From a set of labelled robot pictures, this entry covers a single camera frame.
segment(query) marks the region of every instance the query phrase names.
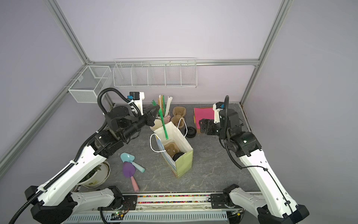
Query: marble surface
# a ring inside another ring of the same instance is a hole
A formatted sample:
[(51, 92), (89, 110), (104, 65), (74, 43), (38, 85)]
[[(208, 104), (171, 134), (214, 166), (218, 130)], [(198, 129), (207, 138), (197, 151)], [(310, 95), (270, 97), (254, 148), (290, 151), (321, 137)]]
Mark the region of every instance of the marble surface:
[[(184, 106), (187, 109), (185, 121), (188, 126), (195, 127), (194, 107), (212, 106), (209, 104), (185, 104), (171, 105), (170, 114), (172, 116), (173, 107)], [(243, 116), (238, 104), (230, 104)], [(99, 189), (115, 185), (123, 193), (132, 193), (133, 187), (130, 178), (125, 178), (122, 173), (123, 162), (120, 155), (127, 152), (135, 156), (135, 162), (146, 169), (144, 173), (136, 170), (134, 178), (137, 181), (140, 192), (197, 192), (197, 191), (222, 191), (231, 184), (239, 185), (245, 191), (259, 191), (255, 181), (247, 169), (239, 170), (229, 159), (226, 150), (219, 143), (215, 135), (197, 134), (194, 138), (187, 138), (189, 144), (194, 149), (193, 166), (186, 174), (176, 178), (161, 156), (150, 149), (149, 136), (153, 131), (149, 126), (142, 128), (140, 136), (133, 139), (128, 145), (119, 149), (112, 157), (107, 159), (111, 166), (111, 174)], [(152, 145), (155, 150), (158, 146), (153, 138)], [(81, 187), (80, 191), (93, 191)]]

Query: bag handle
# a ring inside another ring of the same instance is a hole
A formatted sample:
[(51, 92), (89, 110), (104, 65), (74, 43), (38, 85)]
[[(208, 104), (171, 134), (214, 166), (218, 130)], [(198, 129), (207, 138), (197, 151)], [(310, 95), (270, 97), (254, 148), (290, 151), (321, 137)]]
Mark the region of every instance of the bag handle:
[(155, 152), (165, 152), (165, 150), (156, 151), (156, 150), (154, 150), (154, 149), (152, 148), (152, 136), (153, 136), (153, 135), (155, 135), (155, 136), (160, 140), (159, 136), (158, 136), (157, 134), (153, 133), (153, 134), (149, 137), (150, 148), (151, 148), (153, 151), (155, 151)]
[(185, 133), (185, 135), (184, 135), (184, 137), (187, 135), (187, 133), (188, 133), (188, 128), (187, 128), (187, 124), (185, 123), (185, 120), (184, 120), (184, 118), (183, 117), (181, 117), (180, 118), (180, 120), (179, 120), (179, 123), (178, 123), (178, 130), (179, 130), (179, 124), (180, 124), (180, 121), (183, 119), (183, 121), (184, 121), (184, 124), (185, 124), (185, 129), (187, 130), (187, 132)]

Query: purple shovel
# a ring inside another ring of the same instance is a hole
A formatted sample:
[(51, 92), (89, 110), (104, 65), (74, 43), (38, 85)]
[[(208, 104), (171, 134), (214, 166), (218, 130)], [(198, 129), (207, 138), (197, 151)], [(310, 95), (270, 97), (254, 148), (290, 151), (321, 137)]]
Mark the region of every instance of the purple shovel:
[(139, 192), (139, 187), (138, 187), (137, 182), (134, 179), (134, 176), (133, 176), (134, 173), (135, 173), (135, 167), (129, 162), (124, 162), (123, 174), (124, 174), (125, 177), (128, 177), (128, 178), (130, 177), (131, 178), (134, 192), (138, 193)]

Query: white mesh basket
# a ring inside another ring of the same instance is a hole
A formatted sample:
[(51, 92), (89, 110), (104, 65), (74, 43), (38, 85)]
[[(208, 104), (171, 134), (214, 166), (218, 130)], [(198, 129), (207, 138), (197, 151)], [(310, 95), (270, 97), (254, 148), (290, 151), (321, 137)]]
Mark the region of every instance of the white mesh basket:
[(109, 66), (88, 65), (68, 88), (78, 103), (97, 103), (100, 91), (109, 87), (111, 82)]
[(116, 63), (116, 87), (196, 87), (196, 63)]

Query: paper cup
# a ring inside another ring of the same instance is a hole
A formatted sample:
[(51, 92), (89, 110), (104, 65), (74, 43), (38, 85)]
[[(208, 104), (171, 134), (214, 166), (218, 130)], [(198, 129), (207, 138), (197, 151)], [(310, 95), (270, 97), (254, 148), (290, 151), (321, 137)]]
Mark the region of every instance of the paper cup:
[(154, 130), (157, 130), (158, 128), (162, 127), (162, 126), (163, 126), (163, 124), (161, 123), (161, 120), (160, 119), (155, 119), (154, 120), (154, 126), (150, 127), (150, 129), (152, 131), (154, 131)]
[(164, 124), (169, 123), (170, 118), (171, 118), (171, 116), (170, 116), (170, 115), (168, 115), (168, 116), (166, 116), (166, 117), (163, 117)]

